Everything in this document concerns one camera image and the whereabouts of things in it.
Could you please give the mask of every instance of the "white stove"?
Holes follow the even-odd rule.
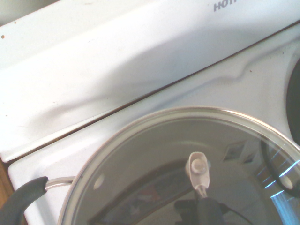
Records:
[[[46,44],[39,42],[41,53],[25,49],[32,55],[29,59],[11,56],[3,62],[0,75],[7,87],[2,85],[5,93],[2,100],[11,100],[11,104],[7,106],[4,101],[2,109],[11,113],[12,118],[8,120],[8,113],[1,115],[0,121],[8,127],[8,132],[1,134],[1,158],[7,162],[39,149],[9,167],[14,188],[41,176],[50,179],[76,176],[88,158],[122,127],[166,108],[191,105],[228,108],[256,117],[291,138],[285,96],[292,70],[300,58],[300,24],[287,26],[300,19],[300,3],[238,0],[227,1],[228,5],[223,7],[223,2],[226,3],[222,1],[219,7],[210,0],[189,1],[184,5],[174,1],[132,1],[132,5],[124,6],[126,13],[112,15],[79,36],[62,42],[67,35],[59,34],[60,44],[49,40],[51,47],[45,50]],[[52,12],[55,7],[67,5],[68,1],[61,1],[43,10]],[[88,10],[83,13],[89,16]],[[116,30],[120,24],[124,25],[123,30]],[[0,31],[12,33],[9,27],[12,25],[1,27]],[[82,33],[84,26],[80,26],[77,29]],[[126,29],[126,35],[118,36],[118,32]],[[92,37],[97,44],[89,47],[87,43]],[[103,42],[108,44],[99,53]],[[67,53],[76,57],[68,58]],[[126,103],[189,74],[192,75],[125,107]],[[36,92],[30,86],[17,92],[13,92],[15,88],[9,90],[28,79],[33,79]],[[30,108],[22,103],[25,98],[33,98],[32,102],[26,102]],[[111,113],[118,107],[122,109]],[[20,110],[24,110],[24,116],[19,116]],[[76,131],[90,122],[94,123]],[[32,127],[20,127],[22,123]],[[56,224],[67,191],[68,187],[51,189],[34,202],[25,212],[28,224]]]

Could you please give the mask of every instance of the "black burner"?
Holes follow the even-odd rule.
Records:
[[[292,137],[300,145],[300,59],[292,72],[287,88],[286,115]]]

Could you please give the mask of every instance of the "pot lid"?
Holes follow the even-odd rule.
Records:
[[[212,199],[225,224],[296,225],[299,162],[296,144],[249,116],[165,110],[127,126],[97,151],[72,185],[60,219],[196,225],[206,210],[199,203]]]

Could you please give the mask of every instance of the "pot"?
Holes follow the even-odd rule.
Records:
[[[118,132],[74,178],[23,185],[0,210],[17,225],[48,189],[71,184],[60,225],[300,224],[300,148],[225,109],[184,107]]]

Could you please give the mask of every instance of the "pot handle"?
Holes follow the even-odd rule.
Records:
[[[27,207],[47,192],[48,180],[48,177],[40,177],[18,188],[0,209],[0,224],[19,225]]]

